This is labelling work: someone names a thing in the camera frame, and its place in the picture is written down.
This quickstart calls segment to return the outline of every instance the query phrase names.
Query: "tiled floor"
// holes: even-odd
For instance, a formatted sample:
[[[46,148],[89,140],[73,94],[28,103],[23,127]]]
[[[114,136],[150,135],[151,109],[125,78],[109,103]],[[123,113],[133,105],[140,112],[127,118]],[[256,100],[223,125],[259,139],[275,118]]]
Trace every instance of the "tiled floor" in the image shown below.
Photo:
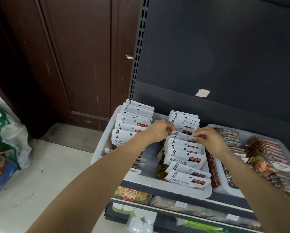
[[[92,151],[100,140],[101,132],[88,131],[88,139],[75,136],[68,126],[61,125],[61,135],[52,134],[51,141],[78,146]],[[74,139],[82,141],[81,147]],[[69,148],[42,140],[32,140],[33,163],[27,169],[14,174],[0,192],[0,233],[25,233],[57,194],[90,165],[92,153]],[[105,220],[102,214],[93,232],[127,232],[125,225]]]
[[[94,153],[102,131],[56,123],[41,140]]]

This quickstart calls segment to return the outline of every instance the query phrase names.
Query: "right hand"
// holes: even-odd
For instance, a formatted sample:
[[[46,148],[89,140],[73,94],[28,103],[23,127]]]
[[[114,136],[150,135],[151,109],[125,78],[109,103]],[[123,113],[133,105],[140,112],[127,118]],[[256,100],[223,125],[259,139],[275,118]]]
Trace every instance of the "right hand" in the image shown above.
[[[197,143],[204,145],[215,158],[220,159],[221,156],[231,153],[221,135],[209,126],[197,129],[193,137]]]

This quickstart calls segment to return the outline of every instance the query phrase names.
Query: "white floor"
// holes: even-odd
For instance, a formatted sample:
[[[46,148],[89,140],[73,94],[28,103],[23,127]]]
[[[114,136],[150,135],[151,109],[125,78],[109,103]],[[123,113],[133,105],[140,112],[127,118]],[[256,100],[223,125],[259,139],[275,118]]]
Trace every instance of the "white floor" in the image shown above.
[[[90,165],[93,156],[42,140],[31,144],[32,165],[13,175],[0,192],[0,233],[26,232],[57,194]],[[127,231],[102,214],[93,232]]]

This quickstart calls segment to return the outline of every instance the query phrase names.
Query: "white sticker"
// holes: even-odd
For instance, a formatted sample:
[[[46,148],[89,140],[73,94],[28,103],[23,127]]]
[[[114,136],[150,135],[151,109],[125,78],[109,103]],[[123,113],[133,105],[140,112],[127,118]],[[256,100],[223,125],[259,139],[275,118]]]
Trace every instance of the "white sticker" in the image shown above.
[[[232,214],[227,214],[227,217],[226,219],[229,219],[229,220],[233,220],[233,221],[237,221],[239,220],[239,216],[236,216],[236,215],[232,215]]]
[[[209,93],[210,93],[209,90],[200,89],[198,91],[198,93],[196,94],[196,96],[198,96],[198,97],[207,97],[209,95]]]
[[[183,203],[183,202],[176,201],[175,202],[175,207],[178,207],[178,208],[186,208],[187,207],[187,204],[186,203]]]

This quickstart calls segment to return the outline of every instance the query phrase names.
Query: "price tag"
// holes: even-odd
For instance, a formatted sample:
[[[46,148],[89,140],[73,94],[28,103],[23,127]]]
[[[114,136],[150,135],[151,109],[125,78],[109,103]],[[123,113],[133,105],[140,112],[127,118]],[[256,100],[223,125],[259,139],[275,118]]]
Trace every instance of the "price tag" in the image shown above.
[[[233,221],[237,221],[239,220],[239,216],[236,216],[236,215],[232,215],[232,214],[228,214],[226,219],[229,219],[229,220],[233,220]]]
[[[186,208],[187,207],[187,204],[186,203],[183,203],[183,202],[176,201],[175,202],[175,207]]]

